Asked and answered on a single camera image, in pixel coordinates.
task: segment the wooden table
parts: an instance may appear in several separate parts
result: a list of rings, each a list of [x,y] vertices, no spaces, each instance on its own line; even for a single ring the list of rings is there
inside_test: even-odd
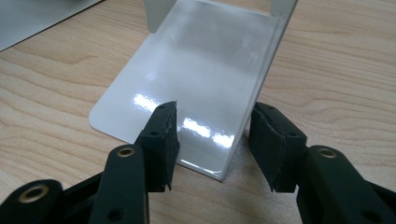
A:
[[[103,170],[122,142],[88,115],[148,34],[140,0],[108,0],[0,52],[1,201],[36,179],[66,189]],[[300,0],[259,101],[396,190],[396,2]],[[242,148],[223,183],[177,166],[173,190],[149,200],[152,223],[301,222],[295,194],[272,193]]]

